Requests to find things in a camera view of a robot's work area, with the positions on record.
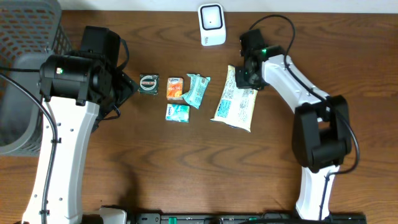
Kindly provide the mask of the dark green round-label box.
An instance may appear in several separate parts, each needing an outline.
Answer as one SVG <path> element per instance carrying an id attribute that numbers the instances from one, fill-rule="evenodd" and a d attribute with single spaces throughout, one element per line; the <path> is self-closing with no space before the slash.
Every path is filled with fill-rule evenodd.
<path id="1" fill-rule="evenodd" d="M 139 93 L 156 95 L 159 89 L 158 74 L 140 74 Z"/>

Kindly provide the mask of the cream snack bag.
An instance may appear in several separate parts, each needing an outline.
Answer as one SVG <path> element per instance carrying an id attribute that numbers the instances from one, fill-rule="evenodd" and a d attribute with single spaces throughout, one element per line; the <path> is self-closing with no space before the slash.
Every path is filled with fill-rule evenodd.
<path id="1" fill-rule="evenodd" d="M 228 66 L 224 90 L 211 121 L 251 132 L 251 121 L 258 91 L 236 86 L 236 68 Z"/>

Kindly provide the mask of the green snack packet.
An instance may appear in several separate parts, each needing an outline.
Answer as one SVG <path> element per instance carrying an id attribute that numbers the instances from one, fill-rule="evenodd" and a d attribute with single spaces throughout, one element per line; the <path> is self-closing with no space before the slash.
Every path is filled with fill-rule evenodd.
<path id="1" fill-rule="evenodd" d="M 190 106 L 199 109 L 211 78 L 192 73 L 188 73 L 187 76 L 190 78 L 190 89 L 182 95 L 182 98 Z"/>

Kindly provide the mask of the orange tissue pack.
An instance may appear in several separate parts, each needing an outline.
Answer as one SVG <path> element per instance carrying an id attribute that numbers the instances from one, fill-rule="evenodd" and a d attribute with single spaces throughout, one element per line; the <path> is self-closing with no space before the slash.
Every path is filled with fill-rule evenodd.
<path id="1" fill-rule="evenodd" d="M 166 97 L 168 100 L 181 100 L 183 95 L 183 78 L 170 77 L 167 79 Z"/>

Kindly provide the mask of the teal tissue pack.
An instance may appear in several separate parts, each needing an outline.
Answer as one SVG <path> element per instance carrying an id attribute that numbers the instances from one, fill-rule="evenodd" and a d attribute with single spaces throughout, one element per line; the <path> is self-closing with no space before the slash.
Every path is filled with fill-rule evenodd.
<path id="1" fill-rule="evenodd" d="M 189 114 L 190 107 L 187 105 L 168 104 L 165 114 L 165 120 L 188 123 Z"/>

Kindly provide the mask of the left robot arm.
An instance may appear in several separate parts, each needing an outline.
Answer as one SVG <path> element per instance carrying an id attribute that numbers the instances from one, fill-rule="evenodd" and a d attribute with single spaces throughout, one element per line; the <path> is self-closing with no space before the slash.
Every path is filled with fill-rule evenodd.
<path id="1" fill-rule="evenodd" d="M 128 223 L 126 209 L 82 207 L 81 188 L 90 135 L 100 122 L 119 118 L 138 89 L 119 63 L 126 47 L 104 27 L 85 28 L 79 50 L 52 55 L 40 67 L 43 133 L 34 188 L 23 223 Z"/>

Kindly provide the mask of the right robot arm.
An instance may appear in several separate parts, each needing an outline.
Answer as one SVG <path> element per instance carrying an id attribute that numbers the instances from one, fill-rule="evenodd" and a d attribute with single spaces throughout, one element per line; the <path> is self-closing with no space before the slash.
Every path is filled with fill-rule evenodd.
<path id="1" fill-rule="evenodd" d="M 255 90 L 269 85 L 292 110 L 292 150 L 302 167 L 295 209 L 301 219 L 324 221 L 330 215 L 333 179 L 351 152 L 348 103 L 318 89 L 287 51 L 265 43 L 260 30 L 245 32 L 239 41 L 244 64 L 236 68 L 236 85 Z"/>

